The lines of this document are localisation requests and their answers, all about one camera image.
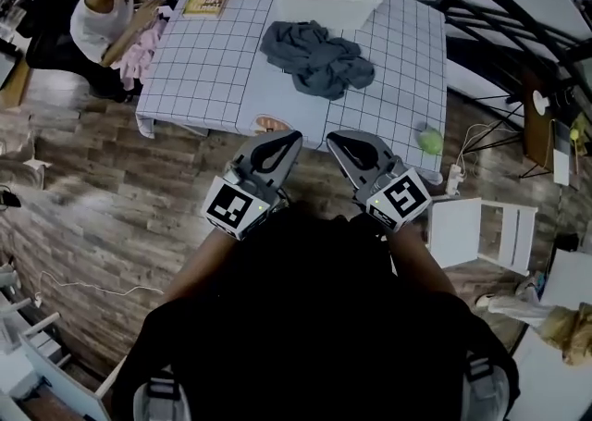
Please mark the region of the white grid tablecloth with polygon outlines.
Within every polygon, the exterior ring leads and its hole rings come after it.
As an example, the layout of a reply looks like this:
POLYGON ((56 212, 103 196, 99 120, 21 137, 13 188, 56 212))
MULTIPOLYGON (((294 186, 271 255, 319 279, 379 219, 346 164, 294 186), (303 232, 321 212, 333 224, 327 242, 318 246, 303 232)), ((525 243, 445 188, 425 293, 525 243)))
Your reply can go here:
POLYGON ((222 14, 209 19, 188 19, 176 8, 136 108, 141 134, 153 137, 158 120, 242 135, 288 128, 321 151, 331 131, 364 130, 407 165, 439 171, 441 155, 419 143, 423 130, 445 129, 446 40, 439 11, 415 0, 383 0, 362 28, 343 31, 376 76, 336 101, 299 93, 291 76, 260 52, 277 17, 275 0, 228 0, 222 14))

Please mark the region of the person's right forearm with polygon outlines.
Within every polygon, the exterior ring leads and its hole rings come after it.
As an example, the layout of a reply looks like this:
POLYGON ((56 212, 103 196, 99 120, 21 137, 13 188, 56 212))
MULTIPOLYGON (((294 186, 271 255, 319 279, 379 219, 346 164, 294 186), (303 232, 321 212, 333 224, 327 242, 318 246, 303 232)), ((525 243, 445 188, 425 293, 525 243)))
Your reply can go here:
POLYGON ((430 292, 457 293, 443 269, 427 249, 421 231, 406 225, 387 235, 388 247, 400 279, 430 292))

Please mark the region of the black office chair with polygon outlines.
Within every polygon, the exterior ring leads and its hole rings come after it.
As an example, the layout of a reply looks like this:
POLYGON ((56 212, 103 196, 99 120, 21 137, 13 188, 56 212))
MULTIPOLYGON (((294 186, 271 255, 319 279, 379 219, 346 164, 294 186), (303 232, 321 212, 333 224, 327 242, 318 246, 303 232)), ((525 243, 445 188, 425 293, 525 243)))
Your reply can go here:
POLYGON ((70 20, 80 0, 32 0, 17 33, 30 41, 30 68, 73 72, 87 77, 93 67, 70 35, 70 20))

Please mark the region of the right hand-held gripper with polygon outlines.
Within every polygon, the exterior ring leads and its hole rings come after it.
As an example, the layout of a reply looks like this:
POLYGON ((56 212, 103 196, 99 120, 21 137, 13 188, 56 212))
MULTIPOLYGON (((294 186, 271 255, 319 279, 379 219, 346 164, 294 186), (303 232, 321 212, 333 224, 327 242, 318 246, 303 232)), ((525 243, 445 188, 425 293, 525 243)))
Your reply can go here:
POLYGON ((357 202, 387 229, 399 231, 432 204, 417 172, 406 167, 398 156, 393 158, 375 134, 360 130, 332 131, 327 135, 327 147, 344 176, 358 190, 357 202), (372 171, 366 178, 373 165, 385 165, 388 161, 383 169, 372 171))

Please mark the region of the small black device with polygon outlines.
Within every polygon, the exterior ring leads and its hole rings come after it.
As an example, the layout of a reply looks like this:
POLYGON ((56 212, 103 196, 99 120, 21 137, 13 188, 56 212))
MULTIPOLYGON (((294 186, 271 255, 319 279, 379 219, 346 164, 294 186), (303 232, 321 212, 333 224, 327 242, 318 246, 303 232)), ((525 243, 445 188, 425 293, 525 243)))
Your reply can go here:
POLYGON ((576 233, 561 233, 555 238, 553 244, 555 251, 562 250, 568 253, 577 251, 578 247, 579 237, 576 233))

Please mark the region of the green plush ball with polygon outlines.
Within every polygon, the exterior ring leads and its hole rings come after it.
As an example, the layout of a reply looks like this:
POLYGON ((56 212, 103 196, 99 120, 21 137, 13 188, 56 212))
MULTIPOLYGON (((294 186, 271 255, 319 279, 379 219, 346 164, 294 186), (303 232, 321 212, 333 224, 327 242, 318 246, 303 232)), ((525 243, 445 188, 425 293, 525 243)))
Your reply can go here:
POLYGON ((435 128, 427 127, 420 131, 416 140, 420 149, 429 155, 440 155, 443 151, 444 138, 435 128))

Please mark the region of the person's left forearm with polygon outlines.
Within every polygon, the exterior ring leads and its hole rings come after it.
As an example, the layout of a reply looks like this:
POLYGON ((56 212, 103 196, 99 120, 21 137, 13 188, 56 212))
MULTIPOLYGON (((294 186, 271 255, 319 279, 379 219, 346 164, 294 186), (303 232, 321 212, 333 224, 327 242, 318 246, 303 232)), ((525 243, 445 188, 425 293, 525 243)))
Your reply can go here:
POLYGON ((213 229, 172 279, 160 303, 169 303, 197 292, 227 262, 239 243, 226 232, 213 229))

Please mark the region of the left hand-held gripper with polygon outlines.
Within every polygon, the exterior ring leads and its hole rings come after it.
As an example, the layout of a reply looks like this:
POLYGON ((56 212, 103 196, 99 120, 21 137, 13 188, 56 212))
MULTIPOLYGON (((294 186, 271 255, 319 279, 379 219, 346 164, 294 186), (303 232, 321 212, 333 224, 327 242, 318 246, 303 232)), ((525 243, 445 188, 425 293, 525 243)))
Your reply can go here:
POLYGON ((302 149, 296 130, 253 136, 215 176, 202 206, 203 217, 236 240, 261 225, 278 208, 278 187, 289 175, 302 149))

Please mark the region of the pink cloth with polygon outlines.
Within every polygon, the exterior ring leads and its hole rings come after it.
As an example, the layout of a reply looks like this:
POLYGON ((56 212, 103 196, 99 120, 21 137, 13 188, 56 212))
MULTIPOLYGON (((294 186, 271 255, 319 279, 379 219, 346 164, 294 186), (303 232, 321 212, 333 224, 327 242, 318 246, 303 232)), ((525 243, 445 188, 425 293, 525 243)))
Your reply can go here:
POLYGON ((155 50, 166 28, 167 21, 158 17, 153 23, 140 31, 131 46, 111 68, 118 72, 122 87, 131 92, 138 81, 143 85, 148 77, 155 50))

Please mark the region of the person's black clothing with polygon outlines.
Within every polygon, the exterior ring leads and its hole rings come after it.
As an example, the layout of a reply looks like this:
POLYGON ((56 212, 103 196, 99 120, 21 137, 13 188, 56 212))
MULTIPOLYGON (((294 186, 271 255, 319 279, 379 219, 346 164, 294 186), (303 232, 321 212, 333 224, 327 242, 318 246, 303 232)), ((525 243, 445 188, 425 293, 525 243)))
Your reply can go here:
POLYGON ((289 207, 144 319, 115 421, 505 421, 516 363, 458 296, 397 275, 365 215, 289 207))

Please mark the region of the white desk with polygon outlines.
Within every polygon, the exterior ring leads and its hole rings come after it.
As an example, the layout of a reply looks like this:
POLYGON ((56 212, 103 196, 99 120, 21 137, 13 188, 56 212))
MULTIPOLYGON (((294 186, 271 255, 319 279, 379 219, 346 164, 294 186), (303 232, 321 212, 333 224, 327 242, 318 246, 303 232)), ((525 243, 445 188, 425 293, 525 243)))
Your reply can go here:
MULTIPOLYGON (((581 302, 592 303, 592 256, 558 250, 540 300, 571 309, 581 302)), ((592 404, 592 363, 566 365, 561 352, 541 341, 531 328, 513 359, 521 394, 507 415, 510 421, 578 421, 592 404)))

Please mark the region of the dark grey garment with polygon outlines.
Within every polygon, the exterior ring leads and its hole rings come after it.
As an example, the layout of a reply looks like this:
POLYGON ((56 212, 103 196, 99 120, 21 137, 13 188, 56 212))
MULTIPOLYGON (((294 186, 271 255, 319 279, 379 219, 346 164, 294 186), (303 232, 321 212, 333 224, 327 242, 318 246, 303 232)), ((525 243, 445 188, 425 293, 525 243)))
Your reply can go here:
POLYGON ((269 64, 291 75, 295 89, 330 101, 353 87, 372 84, 374 65, 357 43, 332 37, 315 21, 275 21, 265 31, 260 51, 269 64))

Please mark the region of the white power strip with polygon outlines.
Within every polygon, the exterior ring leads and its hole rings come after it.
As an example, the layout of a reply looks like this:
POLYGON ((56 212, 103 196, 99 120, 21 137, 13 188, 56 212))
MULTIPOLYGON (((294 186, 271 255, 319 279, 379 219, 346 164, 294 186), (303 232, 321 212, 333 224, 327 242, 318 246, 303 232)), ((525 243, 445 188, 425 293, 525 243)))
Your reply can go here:
POLYGON ((458 187, 463 181, 464 175, 462 168, 457 164, 451 164, 446 183, 446 194, 451 197, 459 196, 460 192, 458 190, 458 187))

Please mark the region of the brown wooden side table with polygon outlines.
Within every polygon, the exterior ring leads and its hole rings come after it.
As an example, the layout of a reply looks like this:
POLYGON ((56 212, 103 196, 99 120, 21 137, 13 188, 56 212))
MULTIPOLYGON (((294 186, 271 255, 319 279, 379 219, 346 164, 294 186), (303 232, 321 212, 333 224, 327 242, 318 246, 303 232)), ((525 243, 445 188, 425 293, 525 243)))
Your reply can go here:
POLYGON ((523 68, 521 80, 524 105, 524 155, 535 164, 529 174, 536 175, 537 168, 541 168, 539 174, 552 173, 554 120, 548 108, 544 109, 543 115, 538 113, 534 99, 534 92, 541 92, 544 83, 528 68, 523 68))

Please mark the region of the white wooden chair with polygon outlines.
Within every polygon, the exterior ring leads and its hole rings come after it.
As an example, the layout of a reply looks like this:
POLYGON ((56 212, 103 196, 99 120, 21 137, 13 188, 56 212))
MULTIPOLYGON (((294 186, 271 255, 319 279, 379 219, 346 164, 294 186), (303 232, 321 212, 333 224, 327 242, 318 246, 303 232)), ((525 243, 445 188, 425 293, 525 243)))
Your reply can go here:
POLYGON ((536 216, 537 209, 532 206, 439 196, 428 209, 427 247, 443 268, 482 259, 525 276, 530 264, 536 216), (485 207, 501 212, 499 249, 495 256, 479 251, 485 207))

